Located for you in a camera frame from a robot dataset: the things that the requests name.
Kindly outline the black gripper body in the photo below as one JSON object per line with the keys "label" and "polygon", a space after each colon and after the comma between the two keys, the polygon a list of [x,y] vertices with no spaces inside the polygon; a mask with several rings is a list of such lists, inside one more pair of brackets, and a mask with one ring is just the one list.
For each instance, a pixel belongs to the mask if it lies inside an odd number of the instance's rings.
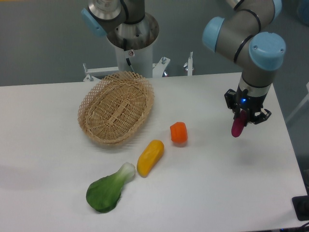
{"label": "black gripper body", "polygon": [[253,87],[245,82],[239,82],[236,91],[237,110],[244,110],[247,118],[256,118],[263,108],[264,100],[268,94],[269,86]]}

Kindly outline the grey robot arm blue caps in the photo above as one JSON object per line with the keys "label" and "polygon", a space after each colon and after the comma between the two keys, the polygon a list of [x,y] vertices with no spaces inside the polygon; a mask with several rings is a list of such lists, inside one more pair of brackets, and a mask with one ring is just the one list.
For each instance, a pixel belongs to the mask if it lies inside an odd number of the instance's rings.
{"label": "grey robot arm blue caps", "polygon": [[[271,115],[263,103],[286,51],[283,38],[264,31],[281,12],[279,0],[231,0],[235,15],[214,17],[204,28],[203,44],[242,68],[237,90],[225,93],[234,120],[259,124]],[[81,11],[88,28],[114,46],[118,68],[144,77],[161,77],[162,63],[153,66],[153,44],[159,35],[156,19],[142,0],[90,0]]]}

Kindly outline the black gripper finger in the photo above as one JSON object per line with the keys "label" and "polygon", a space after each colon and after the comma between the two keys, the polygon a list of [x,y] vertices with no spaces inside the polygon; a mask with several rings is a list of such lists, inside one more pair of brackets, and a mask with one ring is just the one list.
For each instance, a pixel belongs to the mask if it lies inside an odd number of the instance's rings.
{"label": "black gripper finger", "polygon": [[271,116],[271,112],[268,109],[262,108],[260,112],[258,112],[258,115],[255,115],[253,111],[250,109],[246,110],[246,120],[244,123],[244,126],[246,127],[248,123],[250,124],[260,124],[262,122],[265,122],[269,119]]}
{"label": "black gripper finger", "polygon": [[241,90],[238,88],[237,91],[229,89],[225,94],[225,101],[228,109],[232,110],[234,113],[233,119],[240,117],[240,110],[241,110]]}

